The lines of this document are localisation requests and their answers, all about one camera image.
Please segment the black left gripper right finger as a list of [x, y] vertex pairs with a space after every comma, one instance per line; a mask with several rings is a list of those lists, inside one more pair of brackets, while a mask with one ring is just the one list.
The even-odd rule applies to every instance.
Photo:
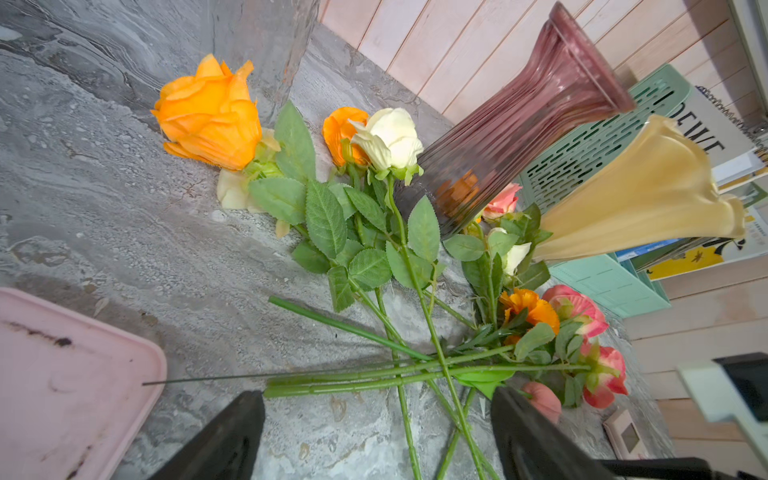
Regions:
[[510, 387], [491, 400], [491, 425], [506, 479], [598, 479], [600, 464]]

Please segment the pink rose flower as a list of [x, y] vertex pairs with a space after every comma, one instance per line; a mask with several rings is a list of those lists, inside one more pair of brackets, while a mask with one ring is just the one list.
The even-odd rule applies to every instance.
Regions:
[[574, 321], [579, 325], [576, 334], [591, 339], [604, 333], [609, 324], [598, 305], [567, 285], [555, 285], [545, 291], [543, 299], [557, 313], [562, 322]]

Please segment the cream white rose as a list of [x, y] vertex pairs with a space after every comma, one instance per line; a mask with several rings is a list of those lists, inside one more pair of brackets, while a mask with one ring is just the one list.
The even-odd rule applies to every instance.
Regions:
[[468, 444], [475, 464], [477, 475], [487, 477], [481, 452], [478, 450], [470, 425], [464, 413], [462, 400], [454, 385], [453, 378], [440, 343], [433, 321], [435, 300], [427, 293], [436, 287], [436, 273], [440, 248], [440, 229], [432, 203], [427, 196], [422, 196], [404, 217], [395, 200], [395, 182], [401, 181], [408, 186], [413, 178], [422, 173], [417, 163], [418, 155], [423, 151], [423, 144], [418, 138], [415, 123], [410, 114], [402, 108], [386, 108], [373, 114], [364, 124], [351, 123], [356, 133], [351, 142], [363, 150], [380, 180], [388, 184], [388, 204], [395, 215], [401, 247], [402, 261], [410, 276], [410, 282], [416, 290], [424, 314], [441, 375], [445, 379], [451, 401], [453, 415], [456, 417], [457, 430]]

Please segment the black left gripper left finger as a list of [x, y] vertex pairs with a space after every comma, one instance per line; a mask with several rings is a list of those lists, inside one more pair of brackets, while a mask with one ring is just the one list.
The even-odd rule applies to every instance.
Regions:
[[263, 394], [241, 393], [152, 477], [249, 480], [265, 419]]

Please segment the orange marigold flower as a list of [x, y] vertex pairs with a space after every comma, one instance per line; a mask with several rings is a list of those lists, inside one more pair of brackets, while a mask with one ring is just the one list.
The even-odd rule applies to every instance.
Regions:
[[490, 398], [517, 373], [540, 373], [551, 365], [547, 352], [560, 330], [552, 305], [531, 290], [500, 297], [501, 324], [483, 326], [444, 359], [397, 361], [390, 367], [280, 377], [267, 382], [269, 397], [352, 393], [442, 379], [475, 388]]

